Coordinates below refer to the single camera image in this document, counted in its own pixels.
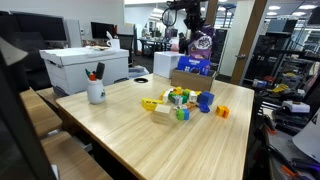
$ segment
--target person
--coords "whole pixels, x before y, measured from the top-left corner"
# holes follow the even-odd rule
[[[179,33],[179,53],[188,55],[189,41],[182,32]]]

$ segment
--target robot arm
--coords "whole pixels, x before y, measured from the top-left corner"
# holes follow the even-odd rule
[[[167,10],[175,10],[177,12],[178,10],[185,9],[187,16],[186,16],[186,19],[184,20],[184,23],[187,26],[187,28],[191,30],[192,34],[194,34],[197,30],[201,29],[201,27],[205,22],[205,18],[201,17],[201,9],[200,9],[200,2],[205,2],[205,1],[208,1],[208,0],[167,1],[168,9],[164,11],[163,15],[166,13]]]

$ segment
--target ceiling light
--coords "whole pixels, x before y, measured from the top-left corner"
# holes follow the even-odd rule
[[[160,20],[159,18],[155,18],[155,17],[149,17],[149,19],[153,19],[153,20]]]
[[[299,9],[314,9],[316,7],[316,5],[302,5],[299,7]]]
[[[158,8],[154,8],[154,9],[153,9],[153,12],[154,12],[154,13],[163,13],[163,11],[164,11],[164,10],[158,9]]]
[[[270,6],[269,9],[270,10],[278,10],[278,9],[280,9],[280,6]]]
[[[226,8],[221,7],[221,6],[218,8],[218,11],[225,11],[225,10],[226,10]]]
[[[277,15],[277,14],[278,14],[278,13],[276,13],[276,12],[268,12],[268,13],[267,13],[268,16],[275,16],[275,15]]]
[[[292,15],[294,16],[302,16],[302,15],[305,15],[306,13],[305,12],[294,12],[292,13]]]
[[[160,15],[160,14],[151,14],[151,17],[158,17],[158,18],[161,18],[161,17],[162,17],[162,15]]]

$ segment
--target white cup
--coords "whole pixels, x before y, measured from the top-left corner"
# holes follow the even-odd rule
[[[91,104],[100,104],[106,99],[106,93],[102,81],[97,79],[91,81],[88,79],[88,88],[87,88],[88,100]]]
[[[107,41],[107,45],[112,49],[118,50],[120,49],[120,41],[119,39],[110,39]]]

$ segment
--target office chair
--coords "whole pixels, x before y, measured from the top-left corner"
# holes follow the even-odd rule
[[[9,16],[9,12],[7,11],[0,11],[0,16]]]
[[[127,34],[117,34],[120,40],[120,48],[129,51],[128,57],[128,65],[132,67],[133,59],[132,59],[132,43],[133,43],[133,35]]]
[[[39,53],[39,50],[47,49],[42,35],[39,32],[16,32],[10,41],[15,47],[29,53],[22,62],[31,88],[36,91],[51,87],[47,68]]]

